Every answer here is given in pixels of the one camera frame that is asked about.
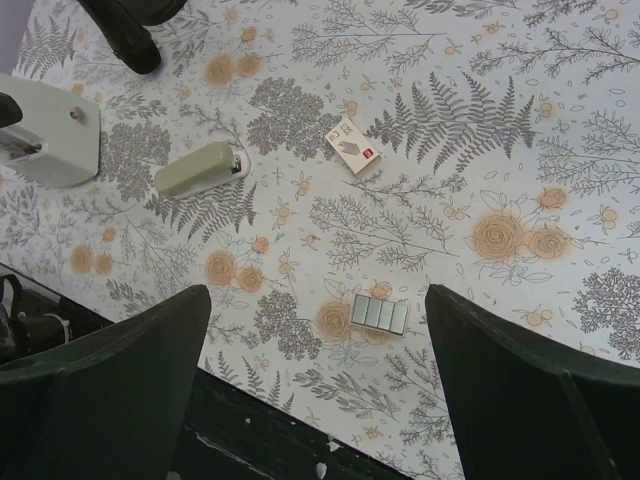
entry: small box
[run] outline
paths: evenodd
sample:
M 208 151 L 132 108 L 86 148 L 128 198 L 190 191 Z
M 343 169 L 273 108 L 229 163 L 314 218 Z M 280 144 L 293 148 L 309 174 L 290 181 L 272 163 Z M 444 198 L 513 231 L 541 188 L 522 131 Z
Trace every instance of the small box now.
M 355 175 L 363 174 L 380 160 L 380 152 L 348 118 L 343 118 L 325 138 Z
M 351 309 L 351 323 L 403 336 L 409 319 L 409 306 L 403 302 L 380 300 L 357 294 Z

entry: metal screw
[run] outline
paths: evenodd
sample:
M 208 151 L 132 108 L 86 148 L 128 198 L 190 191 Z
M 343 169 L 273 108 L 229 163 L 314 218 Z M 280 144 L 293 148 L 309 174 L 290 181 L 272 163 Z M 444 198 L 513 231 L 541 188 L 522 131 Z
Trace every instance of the metal screw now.
M 80 107 L 73 107 L 69 110 L 69 116 L 80 123 L 84 122 L 85 119 L 84 110 Z

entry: gray wall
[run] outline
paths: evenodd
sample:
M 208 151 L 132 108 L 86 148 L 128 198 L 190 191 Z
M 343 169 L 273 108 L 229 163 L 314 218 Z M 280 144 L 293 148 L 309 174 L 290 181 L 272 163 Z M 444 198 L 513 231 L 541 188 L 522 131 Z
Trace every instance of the gray wall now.
M 13 70 L 33 1 L 0 0 L 0 73 Z

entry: orange rose print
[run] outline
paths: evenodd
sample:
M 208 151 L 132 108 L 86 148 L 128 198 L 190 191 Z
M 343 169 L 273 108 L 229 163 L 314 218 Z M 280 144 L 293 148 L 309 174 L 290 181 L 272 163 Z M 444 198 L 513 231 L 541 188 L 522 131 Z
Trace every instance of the orange rose print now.
M 552 210 L 562 207 L 567 201 L 567 194 L 559 188 L 545 189 L 544 193 L 538 198 L 540 208 L 543 210 Z
M 111 255 L 98 255 L 93 266 L 95 267 L 98 274 L 106 277 L 111 273 L 111 270 L 113 269 L 113 260 L 111 258 Z
M 616 220 L 618 219 L 618 214 L 611 210 L 610 208 L 605 208 L 600 214 L 600 218 L 602 221 L 602 227 L 605 230 L 613 230 L 616 227 Z
M 329 341 L 341 343 L 349 338 L 351 307 L 345 303 L 331 302 L 318 313 L 318 330 Z
M 238 275 L 238 285 L 248 293 L 260 290 L 260 287 L 262 287 L 262 280 L 262 271 L 254 267 L 244 268 Z
M 391 296 L 391 292 L 393 292 L 393 288 L 391 287 L 389 282 L 376 282 L 374 287 L 371 289 L 371 296 L 374 298 L 386 300 Z
M 253 77 L 262 68 L 262 57 L 257 53 L 248 53 L 238 61 L 238 75 Z
M 258 35 L 258 29 L 254 26 L 247 27 L 242 32 L 242 36 L 240 37 L 244 43 L 253 42 Z
M 523 241 L 533 254 L 545 260 L 558 258 L 565 251 L 568 243 L 567 237 L 562 230 L 546 227 L 527 232 Z
M 205 264 L 205 276 L 219 287 L 229 285 L 235 275 L 236 261 L 227 252 L 219 251 L 209 255 Z
M 116 238 L 116 229 L 113 227 L 107 227 L 104 229 L 104 232 L 102 233 L 102 240 L 104 240 L 105 242 L 113 242 L 113 240 Z
M 71 252 L 71 258 L 69 259 L 71 270 L 79 275 L 89 273 L 91 266 L 93 265 L 93 254 L 89 245 L 76 245 Z
M 506 260 L 516 253 L 522 242 L 522 227 L 513 218 L 491 215 L 482 220 L 473 231 L 478 254 L 490 260 Z
M 258 253 L 266 253 L 269 250 L 269 240 L 266 237 L 256 238 L 253 242 L 253 250 Z
M 204 70 L 204 78 L 209 85 L 221 87 L 231 81 L 234 70 L 231 56 L 220 55 L 207 64 Z

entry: white box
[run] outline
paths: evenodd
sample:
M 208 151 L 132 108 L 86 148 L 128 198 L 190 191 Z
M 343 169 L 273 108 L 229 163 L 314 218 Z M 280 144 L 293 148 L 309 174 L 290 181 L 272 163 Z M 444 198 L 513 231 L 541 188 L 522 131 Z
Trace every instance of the white box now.
M 343 118 L 325 138 L 356 175 L 361 175 L 380 160 L 380 152 L 348 118 Z

